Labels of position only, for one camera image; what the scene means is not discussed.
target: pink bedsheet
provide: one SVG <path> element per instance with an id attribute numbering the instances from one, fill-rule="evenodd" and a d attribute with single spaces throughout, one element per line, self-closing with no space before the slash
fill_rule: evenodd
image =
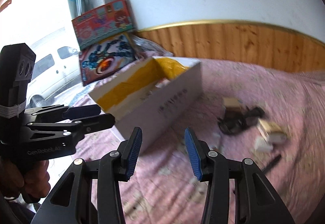
<path id="1" fill-rule="evenodd" d="M 217 60 L 202 60 L 202 72 L 204 94 L 139 157 L 131 180 L 120 183 L 126 223 L 200 223 L 207 183 L 198 182 L 193 175 L 183 140 L 188 126 L 229 159 L 250 157 L 262 168 L 281 153 L 280 163 L 267 177 L 295 222 L 304 223 L 325 193 L 325 72 L 294 75 Z M 222 115 L 223 96 L 239 98 L 249 107 L 262 107 L 290 140 L 263 154 L 253 150 L 257 128 L 236 137 L 222 135 L 217 117 Z M 91 103 L 86 96 L 77 105 Z M 77 145 L 74 158 L 99 159 L 118 145 L 109 130 L 88 134 Z M 96 205 L 96 191 L 92 199 Z M 233 222 L 230 188 L 229 223 Z"/>

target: wooden headboard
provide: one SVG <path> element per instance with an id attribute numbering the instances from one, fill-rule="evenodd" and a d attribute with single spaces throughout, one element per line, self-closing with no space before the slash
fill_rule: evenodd
<path id="1" fill-rule="evenodd" d="M 204 20 L 137 31 L 174 56 L 222 59 L 257 64 L 286 72 L 325 69 L 325 44 L 275 25 Z"/>

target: rubber band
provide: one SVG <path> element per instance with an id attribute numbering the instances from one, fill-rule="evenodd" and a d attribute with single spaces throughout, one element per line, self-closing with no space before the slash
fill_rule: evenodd
<path id="1" fill-rule="evenodd" d="M 20 196 L 20 192 L 19 192 L 19 195 L 17 196 L 17 197 L 6 197 L 6 196 L 4 196 L 3 198 L 5 199 L 5 200 L 7 200 L 7 201 L 14 201 L 14 200 L 16 200 L 17 198 L 19 198 L 19 196 Z"/>
<path id="2" fill-rule="evenodd" d="M 26 107 L 26 100 L 23 103 L 20 103 L 19 105 L 14 105 L 12 107 L 6 107 L 0 105 L 0 117 L 10 119 L 14 116 L 19 116 L 19 114 L 24 111 Z"/>

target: open cardboard box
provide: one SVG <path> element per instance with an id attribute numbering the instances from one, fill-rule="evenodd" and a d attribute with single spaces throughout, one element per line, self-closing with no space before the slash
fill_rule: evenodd
<path id="1" fill-rule="evenodd" d="M 163 78 L 166 86 L 155 88 Z M 153 57 L 139 62 L 89 93 L 105 113 L 111 113 L 111 129 L 120 140 L 133 128 L 142 129 L 142 153 L 202 93 L 201 62 L 194 58 Z"/>

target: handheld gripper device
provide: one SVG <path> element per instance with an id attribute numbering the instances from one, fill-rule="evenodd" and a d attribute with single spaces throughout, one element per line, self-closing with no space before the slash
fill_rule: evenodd
<path id="1" fill-rule="evenodd" d="M 36 54 L 25 44 L 4 46 L 0 53 L 0 156 L 25 175 L 37 161 L 76 152 L 85 134 L 111 128 L 115 118 L 98 105 L 54 105 L 25 109 Z M 70 119 L 71 123 L 58 123 Z M 26 203 L 39 201 L 21 194 Z"/>
<path id="2" fill-rule="evenodd" d="M 235 224 L 294 224 L 282 199 L 254 161 L 227 159 L 198 140 L 191 128 L 185 130 L 185 144 L 194 175 L 208 181 L 201 224 L 227 224 L 229 179 L 235 180 Z"/>
<path id="3" fill-rule="evenodd" d="M 38 209 L 31 224 L 125 224 L 118 181 L 134 174 L 142 143 L 135 127 L 129 140 L 99 160 L 73 161 Z M 92 180 L 97 182 L 97 208 L 91 202 Z"/>

